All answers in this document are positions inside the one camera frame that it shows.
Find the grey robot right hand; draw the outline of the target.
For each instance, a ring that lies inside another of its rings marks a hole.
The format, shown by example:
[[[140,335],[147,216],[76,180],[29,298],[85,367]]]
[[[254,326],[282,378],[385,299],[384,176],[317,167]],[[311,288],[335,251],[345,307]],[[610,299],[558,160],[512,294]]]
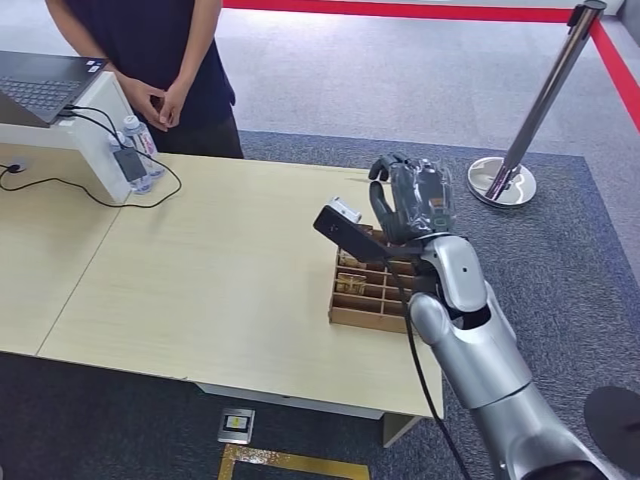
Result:
[[[451,176],[440,162],[382,155],[368,178],[371,206],[392,244],[449,233],[455,221]]]

